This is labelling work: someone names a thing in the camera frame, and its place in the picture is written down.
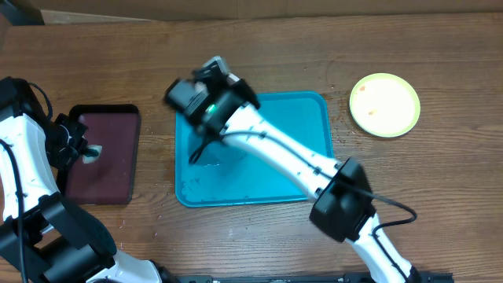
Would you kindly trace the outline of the green rimmed plate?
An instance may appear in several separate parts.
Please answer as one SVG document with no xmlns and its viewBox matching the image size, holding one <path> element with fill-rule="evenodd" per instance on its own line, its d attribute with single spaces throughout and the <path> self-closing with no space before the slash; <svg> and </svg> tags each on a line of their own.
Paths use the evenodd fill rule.
<svg viewBox="0 0 503 283">
<path fill-rule="evenodd" d="M 355 84 L 349 109 L 353 120 L 365 132 L 380 138 L 397 138 L 416 126 L 420 99 L 401 77 L 374 73 Z"/>
</svg>

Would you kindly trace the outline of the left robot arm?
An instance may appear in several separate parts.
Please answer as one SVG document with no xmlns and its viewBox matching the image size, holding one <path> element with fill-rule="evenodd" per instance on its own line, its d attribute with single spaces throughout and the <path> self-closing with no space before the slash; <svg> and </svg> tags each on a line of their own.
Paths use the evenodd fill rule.
<svg viewBox="0 0 503 283">
<path fill-rule="evenodd" d="M 25 79 L 1 80 L 2 258 L 24 282 L 176 282 L 158 263 L 118 250 L 107 228 L 60 192 L 52 170 L 99 153 L 87 127 L 54 117 L 37 90 Z"/>
</svg>

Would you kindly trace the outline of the green dish sponge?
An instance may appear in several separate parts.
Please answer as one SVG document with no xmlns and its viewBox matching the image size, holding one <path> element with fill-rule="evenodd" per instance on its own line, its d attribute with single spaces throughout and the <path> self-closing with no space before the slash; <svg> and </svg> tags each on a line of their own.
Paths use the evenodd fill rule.
<svg viewBox="0 0 503 283">
<path fill-rule="evenodd" d="M 88 145 L 83 151 L 83 163 L 91 164 L 98 160 L 101 155 L 102 146 L 101 145 Z"/>
</svg>

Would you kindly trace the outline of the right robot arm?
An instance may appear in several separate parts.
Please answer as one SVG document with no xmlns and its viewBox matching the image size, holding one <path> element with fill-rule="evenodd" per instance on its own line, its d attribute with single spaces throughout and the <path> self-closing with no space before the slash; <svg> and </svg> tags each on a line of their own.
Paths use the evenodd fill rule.
<svg viewBox="0 0 503 283">
<path fill-rule="evenodd" d="M 419 282 L 420 273 L 403 258 L 384 232 L 374 200 L 417 213 L 397 201 L 373 193 L 360 163 L 320 155 L 278 130 L 259 114 L 260 103 L 248 83 L 234 75 L 220 56 L 176 79 L 164 101 L 181 113 L 202 136 L 191 155 L 219 141 L 251 153 L 293 181 L 313 201 L 311 222 L 338 242 L 347 242 L 368 267 L 375 282 Z"/>
</svg>

